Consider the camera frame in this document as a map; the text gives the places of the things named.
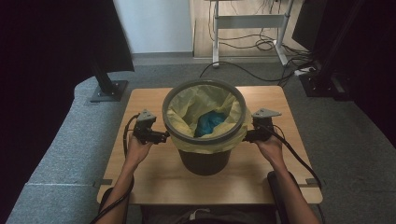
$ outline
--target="hand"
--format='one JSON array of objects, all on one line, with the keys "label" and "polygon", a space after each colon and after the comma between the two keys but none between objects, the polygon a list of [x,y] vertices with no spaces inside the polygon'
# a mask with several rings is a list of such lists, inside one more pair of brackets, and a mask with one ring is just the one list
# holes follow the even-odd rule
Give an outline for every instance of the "hand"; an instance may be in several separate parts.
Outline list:
[{"label": "hand", "polygon": [[149,154],[149,149],[153,143],[143,145],[133,134],[129,134],[128,153],[125,165],[136,168]]},{"label": "hand", "polygon": [[275,136],[271,136],[267,141],[255,141],[265,159],[267,159],[274,169],[286,168],[283,161],[282,142]]}]

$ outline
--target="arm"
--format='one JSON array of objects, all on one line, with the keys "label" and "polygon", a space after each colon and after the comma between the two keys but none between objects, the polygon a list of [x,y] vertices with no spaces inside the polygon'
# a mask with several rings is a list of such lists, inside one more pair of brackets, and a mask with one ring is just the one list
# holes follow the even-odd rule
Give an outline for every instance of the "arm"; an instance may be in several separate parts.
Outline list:
[{"label": "arm", "polygon": [[[130,134],[128,154],[125,158],[125,163],[122,166],[120,176],[116,182],[116,185],[114,186],[114,189],[108,196],[103,209],[107,208],[109,205],[122,197],[122,195],[128,190],[130,184],[132,183],[132,179],[134,178],[134,171],[136,170],[139,163],[147,157],[151,146],[152,143],[142,145],[136,139],[136,137]],[[96,223],[122,223],[123,214],[127,208],[128,200],[124,200],[118,206],[114,207],[111,211],[105,214]]]},{"label": "arm", "polygon": [[256,141],[260,152],[274,168],[282,192],[290,223],[319,223],[303,194],[290,177],[283,161],[282,143],[274,136],[267,141]]}]

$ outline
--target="person's right hand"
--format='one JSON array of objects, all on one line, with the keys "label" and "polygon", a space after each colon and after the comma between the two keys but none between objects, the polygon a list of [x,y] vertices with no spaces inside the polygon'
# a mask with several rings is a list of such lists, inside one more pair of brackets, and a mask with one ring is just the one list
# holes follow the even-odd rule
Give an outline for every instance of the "person's right hand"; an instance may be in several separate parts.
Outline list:
[{"label": "person's right hand", "polygon": [[267,141],[255,141],[265,159],[267,159],[274,169],[286,168],[283,161],[282,142],[275,136],[271,136]]}]

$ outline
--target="person's left hand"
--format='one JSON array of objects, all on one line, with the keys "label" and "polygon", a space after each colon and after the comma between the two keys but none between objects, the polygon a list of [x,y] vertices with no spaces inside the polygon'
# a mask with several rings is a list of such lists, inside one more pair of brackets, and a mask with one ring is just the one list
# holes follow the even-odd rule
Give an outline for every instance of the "person's left hand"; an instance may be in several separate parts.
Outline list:
[{"label": "person's left hand", "polygon": [[148,142],[143,145],[132,133],[130,133],[125,165],[136,168],[137,165],[147,157],[152,144],[153,143]]}]

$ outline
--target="gray floor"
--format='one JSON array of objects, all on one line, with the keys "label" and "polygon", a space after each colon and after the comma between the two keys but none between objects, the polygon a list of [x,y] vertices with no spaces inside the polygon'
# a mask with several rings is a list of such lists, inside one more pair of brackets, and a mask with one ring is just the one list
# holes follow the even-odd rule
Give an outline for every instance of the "gray floor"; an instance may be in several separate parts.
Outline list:
[{"label": "gray floor", "polygon": [[[93,77],[76,87],[62,128],[7,223],[89,222],[98,208],[97,182],[105,172],[130,92],[175,87],[198,77],[206,66],[205,60],[191,59],[186,64],[150,58],[135,61],[134,73],[110,76],[129,80],[119,103],[88,103],[97,85]],[[163,64],[148,65],[155,62]],[[239,65],[266,78],[279,77],[283,69],[280,63],[265,60]],[[258,81],[227,64],[208,69],[205,77],[235,86],[276,84]],[[386,137],[353,102],[307,98],[297,77],[290,79],[284,91],[309,159],[324,183],[321,206],[327,222],[396,223],[396,150]],[[138,212],[137,206],[130,208],[130,223],[140,223]]]}]

